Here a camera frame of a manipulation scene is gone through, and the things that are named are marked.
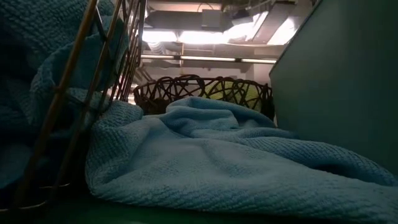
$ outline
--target blue towel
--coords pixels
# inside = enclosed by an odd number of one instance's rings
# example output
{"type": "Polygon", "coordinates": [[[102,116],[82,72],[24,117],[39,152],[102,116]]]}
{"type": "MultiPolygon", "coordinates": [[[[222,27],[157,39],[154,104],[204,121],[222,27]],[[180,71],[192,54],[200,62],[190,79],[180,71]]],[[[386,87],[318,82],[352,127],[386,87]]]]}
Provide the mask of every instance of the blue towel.
{"type": "MultiPolygon", "coordinates": [[[[22,176],[33,154],[34,142],[49,110],[55,87],[60,83],[87,2],[0,0],[0,47],[4,47],[0,51],[3,68],[0,72],[0,190],[22,176]]],[[[109,0],[101,0],[98,8],[107,32],[114,6],[109,0]]],[[[113,74],[112,61],[120,62],[127,47],[125,35],[121,51],[116,55],[122,32],[123,22],[118,20],[114,37],[110,39],[110,56],[105,60],[98,90],[104,90],[106,79],[113,74]]],[[[92,32],[80,50],[67,90],[68,95],[77,101],[83,102],[85,99],[102,46],[103,41],[93,24],[92,32]]],[[[90,105],[92,108],[98,107],[100,97],[101,93],[95,93],[90,105]]],[[[40,163],[41,166],[46,163],[51,166],[48,172],[42,170],[36,176],[47,177],[51,172],[54,173],[52,177],[55,177],[68,139],[75,129],[81,105],[68,100],[65,102],[40,163]]],[[[93,113],[88,113],[83,129],[92,120],[93,113]]]]}
{"type": "Polygon", "coordinates": [[[398,180],[382,167],[204,98],[151,116],[115,102],[92,129],[85,172],[95,197],[138,206],[398,222],[398,180]]]}

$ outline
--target brown wicker basket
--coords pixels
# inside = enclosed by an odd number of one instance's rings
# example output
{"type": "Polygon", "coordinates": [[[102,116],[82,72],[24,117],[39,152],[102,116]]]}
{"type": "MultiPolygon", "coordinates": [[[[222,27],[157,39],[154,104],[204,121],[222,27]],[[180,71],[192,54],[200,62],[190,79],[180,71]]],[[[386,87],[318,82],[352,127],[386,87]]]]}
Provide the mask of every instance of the brown wicker basket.
{"type": "Polygon", "coordinates": [[[261,112],[270,119],[274,119],[275,115],[272,90],[267,84],[231,77],[163,77],[138,86],[133,93],[134,101],[144,110],[144,114],[162,114],[171,102],[188,96],[200,96],[236,103],[261,112]]]}

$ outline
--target teal panel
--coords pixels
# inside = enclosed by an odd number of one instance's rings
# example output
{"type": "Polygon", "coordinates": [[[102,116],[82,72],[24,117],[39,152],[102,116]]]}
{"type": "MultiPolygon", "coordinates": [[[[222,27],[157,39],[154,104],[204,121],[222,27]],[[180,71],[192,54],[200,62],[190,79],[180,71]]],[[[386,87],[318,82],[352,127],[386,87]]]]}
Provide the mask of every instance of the teal panel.
{"type": "Polygon", "coordinates": [[[278,125],[398,174],[397,9],[321,1],[271,71],[278,125]]]}

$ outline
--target wire basket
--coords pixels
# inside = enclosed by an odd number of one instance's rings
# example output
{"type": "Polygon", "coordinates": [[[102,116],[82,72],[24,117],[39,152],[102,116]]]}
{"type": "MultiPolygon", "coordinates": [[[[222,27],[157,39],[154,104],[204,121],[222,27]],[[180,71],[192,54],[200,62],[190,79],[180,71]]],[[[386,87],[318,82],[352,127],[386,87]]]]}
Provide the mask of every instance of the wire basket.
{"type": "Polygon", "coordinates": [[[141,61],[146,1],[117,0],[112,15],[107,15],[107,25],[101,19],[99,7],[99,0],[89,0],[85,6],[74,44],[69,57],[65,58],[65,69],[59,74],[59,82],[55,82],[44,122],[32,144],[32,155],[14,188],[10,192],[0,192],[0,196],[9,197],[9,203],[4,203],[2,198],[0,212],[41,207],[51,202],[58,190],[78,182],[84,175],[88,130],[114,99],[127,101],[134,71],[141,61]],[[118,26],[121,31],[119,33],[116,32],[118,26]],[[81,66],[80,56],[87,45],[86,40],[93,34],[99,35],[101,39],[98,45],[99,54],[93,56],[97,60],[90,64],[93,74],[86,74],[93,77],[87,83],[86,94],[77,98],[71,94],[70,83],[75,78],[74,72],[81,66]],[[74,104],[78,108],[78,115],[69,125],[70,134],[63,141],[65,148],[59,152],[59,164],[54,169],[53,177],[38,181],[36,177],[40,172],[40,161],[44,155],[53,153],[49,152],[51,136],[55,130],[61,128],[60,121],[65,119],[62,116],[65,115],[65,105],[68,104],[74,104]]]}
{"type": "Polygon", "coordinates": [[[167,105],[175,100],[200,96],[245,106],[261,112],[271,120],[275,116],[272,89],[268,84],[260,85],[250,80],[201,78],[198,75],[163,77],[138,86],[133,93],[134,101],[144,110],[144,114],[162,114],[167,105]]]}

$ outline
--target ceiling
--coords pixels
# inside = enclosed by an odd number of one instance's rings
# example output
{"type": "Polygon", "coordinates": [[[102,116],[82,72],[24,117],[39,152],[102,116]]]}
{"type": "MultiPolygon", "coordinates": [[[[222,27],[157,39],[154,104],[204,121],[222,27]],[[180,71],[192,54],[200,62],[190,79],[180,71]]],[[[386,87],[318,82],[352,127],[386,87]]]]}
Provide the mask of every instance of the ceiling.
{"type": "MultiPolygon", "coordinates": [[[[148,0],[149,15],[146,29],[172,30],[177,33],[192,28],[195,16],[201,19],[202,9],[221,9],[239,0],[148,0]]],[[[154,51],[148,44],[144,44],[144,54],[177,54],[192,56],[217,56],[240,58],[279,58],[285,45],[267,45],[277,33],[278,28],[289,18],[297,30],[312,10],[312,0],[275,1],[267,12],[265,20],[259,25],[258,31],[252,39],[238,39],[228,44],[183,44],[177,42],[162,42],[162,51],[154,51]]],[[[201,61],[165,61],[145,60],[144,67],[175,68],[235,68],[241,72],[249,70],[248,63],[201,62],[201,61]]]]}

